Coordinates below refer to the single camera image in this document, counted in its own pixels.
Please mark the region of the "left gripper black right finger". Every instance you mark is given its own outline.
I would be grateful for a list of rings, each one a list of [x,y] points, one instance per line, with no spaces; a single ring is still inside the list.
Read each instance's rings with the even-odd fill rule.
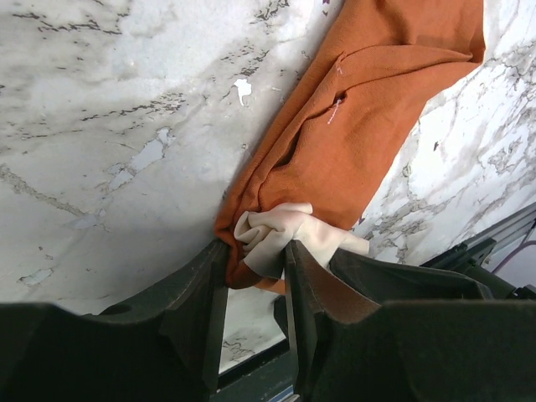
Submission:
[[[286,247],[302,400],[534,400],[535,299],[375,302],[329,265],[300,242]]]

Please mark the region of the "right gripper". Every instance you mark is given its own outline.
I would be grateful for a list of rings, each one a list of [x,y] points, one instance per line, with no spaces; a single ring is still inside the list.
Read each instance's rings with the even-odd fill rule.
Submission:
[[[516,287],[482,267],[496,244],[495,240],[484,240],[469,248],[464,242],[428,260],[424,267],[389,263],[338,250],[329,269],[374,302],[534,300],[534,286]]]

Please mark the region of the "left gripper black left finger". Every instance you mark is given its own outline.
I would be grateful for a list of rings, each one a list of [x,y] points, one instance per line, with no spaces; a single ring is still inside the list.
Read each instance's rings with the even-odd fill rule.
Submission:
[[[99,314],[1,306],[4,401],[206,401],[216,390],[228,246]]]

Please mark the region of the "rust brown underwear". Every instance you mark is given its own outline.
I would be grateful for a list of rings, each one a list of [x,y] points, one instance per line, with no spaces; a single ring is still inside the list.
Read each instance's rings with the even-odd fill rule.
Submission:
[[[484,58],[480,1],[346,1],[227,193],[215,234],[227,286],[281,291],[274,219],[348,233],[426,102]]]

